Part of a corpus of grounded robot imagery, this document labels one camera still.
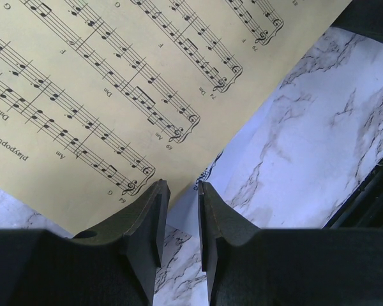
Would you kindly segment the yellow sheet music page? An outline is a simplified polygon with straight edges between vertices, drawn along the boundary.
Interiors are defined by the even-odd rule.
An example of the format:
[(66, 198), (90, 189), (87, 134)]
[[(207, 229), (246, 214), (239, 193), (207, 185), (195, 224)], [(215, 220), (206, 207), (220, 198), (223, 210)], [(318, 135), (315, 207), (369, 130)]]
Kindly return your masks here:
[(0, 1), (0, 189), (70, 233), (174, 198), (348, 1)]

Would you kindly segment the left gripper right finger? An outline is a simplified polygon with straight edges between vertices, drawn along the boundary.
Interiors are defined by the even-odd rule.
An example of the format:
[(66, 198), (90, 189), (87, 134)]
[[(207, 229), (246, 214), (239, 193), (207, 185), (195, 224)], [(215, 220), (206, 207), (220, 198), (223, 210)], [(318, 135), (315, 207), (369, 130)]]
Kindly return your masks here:
[(199, 183), (210, 305), (383, 305), (383, 230), (261, 229)]

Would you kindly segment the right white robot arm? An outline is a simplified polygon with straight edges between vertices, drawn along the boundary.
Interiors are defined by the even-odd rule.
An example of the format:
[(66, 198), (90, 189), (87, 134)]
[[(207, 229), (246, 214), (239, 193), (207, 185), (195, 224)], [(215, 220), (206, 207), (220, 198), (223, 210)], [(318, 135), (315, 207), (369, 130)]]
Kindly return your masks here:
[(383, 0), (351, 1), (332, 26), (383, 43)]

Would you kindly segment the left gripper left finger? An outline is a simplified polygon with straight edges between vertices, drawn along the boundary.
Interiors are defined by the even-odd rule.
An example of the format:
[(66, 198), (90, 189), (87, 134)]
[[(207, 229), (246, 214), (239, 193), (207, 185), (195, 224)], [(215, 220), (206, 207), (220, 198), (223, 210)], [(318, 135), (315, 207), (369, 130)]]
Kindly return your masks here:
[(152, 305), (169, 200), (158, 180), (73, 238), (0, 229), (0, 305)]

